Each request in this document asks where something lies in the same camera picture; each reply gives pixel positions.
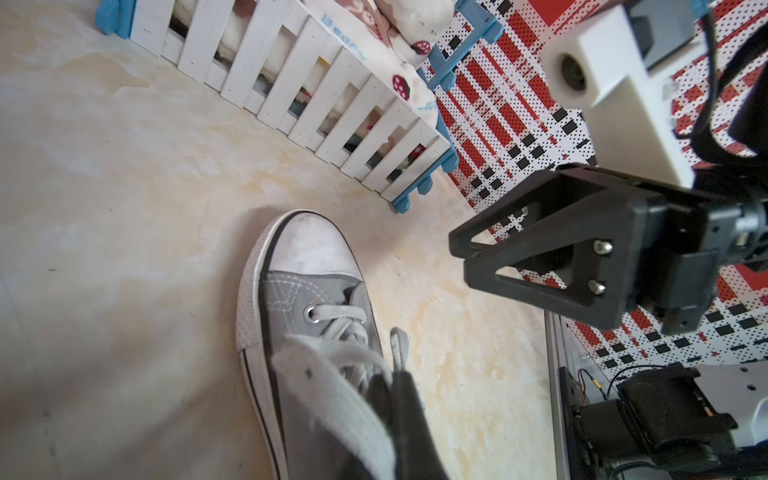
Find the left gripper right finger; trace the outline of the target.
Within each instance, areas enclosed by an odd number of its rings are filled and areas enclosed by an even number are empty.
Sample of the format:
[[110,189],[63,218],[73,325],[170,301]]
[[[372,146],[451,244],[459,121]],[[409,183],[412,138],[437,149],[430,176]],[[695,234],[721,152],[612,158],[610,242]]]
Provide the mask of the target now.
[[415,381],[409,372],[394,372],[390,398],[396,479],[447,480]]

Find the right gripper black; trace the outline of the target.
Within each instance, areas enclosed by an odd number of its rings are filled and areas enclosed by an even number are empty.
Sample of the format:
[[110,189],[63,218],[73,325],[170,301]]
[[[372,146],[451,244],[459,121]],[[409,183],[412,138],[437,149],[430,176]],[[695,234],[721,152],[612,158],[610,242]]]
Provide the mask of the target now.
[[600,330],[636,303],[663,335],[696,331],[723,266],[767,270],[767,175],[698,173],[692,189],[593,167],[533,174],[449,235],[466,284]]

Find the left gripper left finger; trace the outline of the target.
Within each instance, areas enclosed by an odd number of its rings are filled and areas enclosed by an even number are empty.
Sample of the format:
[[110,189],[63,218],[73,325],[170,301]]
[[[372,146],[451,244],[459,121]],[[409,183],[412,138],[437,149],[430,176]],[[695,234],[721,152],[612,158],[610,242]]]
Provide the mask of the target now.
[[364,394],[345,388],[339,442],[349,457],[340,479],[395,479],[396,451],[386,420],[387,382],[375,375]]

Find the grey shoelace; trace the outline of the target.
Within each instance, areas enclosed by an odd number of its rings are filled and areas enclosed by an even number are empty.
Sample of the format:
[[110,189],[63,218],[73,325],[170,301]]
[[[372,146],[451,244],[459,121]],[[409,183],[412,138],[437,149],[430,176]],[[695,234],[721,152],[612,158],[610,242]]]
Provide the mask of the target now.
[[313,420],[339,441],[345,388],[364,394],[375,375],[382,375],[390,387],[394,372],[405,369],[410,338],[398,327],[390,331],[394,364],[389,366],[368,347],[363,308],[315,304],[305,308],[304,319],[312,325],[326,323],[327,328],[317,337],[286,335],[272,366]]

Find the grey canvas sneaker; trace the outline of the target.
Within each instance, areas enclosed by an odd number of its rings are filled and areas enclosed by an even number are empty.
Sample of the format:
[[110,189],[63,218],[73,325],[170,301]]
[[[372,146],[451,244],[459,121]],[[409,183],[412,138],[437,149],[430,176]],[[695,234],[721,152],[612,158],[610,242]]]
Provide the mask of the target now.
[[294,210],[255,244],[239,284],[236,344],[276,479],[442,479],[410,342],[380,339],[340,230]]

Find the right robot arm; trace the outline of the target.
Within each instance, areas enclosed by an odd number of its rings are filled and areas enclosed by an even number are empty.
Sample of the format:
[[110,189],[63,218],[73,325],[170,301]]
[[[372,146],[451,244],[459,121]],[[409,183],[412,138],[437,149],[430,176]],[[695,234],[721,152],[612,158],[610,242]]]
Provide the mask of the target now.
[[[686,135],[692,168],[668,122],[666,79],[699,55],[714,60],[704,1],[610,1],[542,54],[553,99],[578,109],[596,162],[535,173],[451,232],[473,289],[601,330],[650,312],[665,335],[695,332],[719,270],[767,268],[767,80],[737,110],[721,146],[711,126],[724,89],[767,51],[758,28],[723,68]],[[651,368],[587,400],[555,371],[558,467],[571,479],[616,479],[638,468],[679,479],[767,471],[767,365]]]

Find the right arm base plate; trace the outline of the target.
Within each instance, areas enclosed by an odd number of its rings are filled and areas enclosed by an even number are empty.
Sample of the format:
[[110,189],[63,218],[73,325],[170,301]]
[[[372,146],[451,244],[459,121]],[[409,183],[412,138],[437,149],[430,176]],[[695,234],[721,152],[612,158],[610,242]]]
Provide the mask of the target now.
[[566,422],[567,445],[571,478],[576,479],[606,479],[607,475],[600,464],[595,452],[587,441],[581,415],[581,394],[577,382],[566,368],[560,371],[563,382],[563,393],[567,394]]

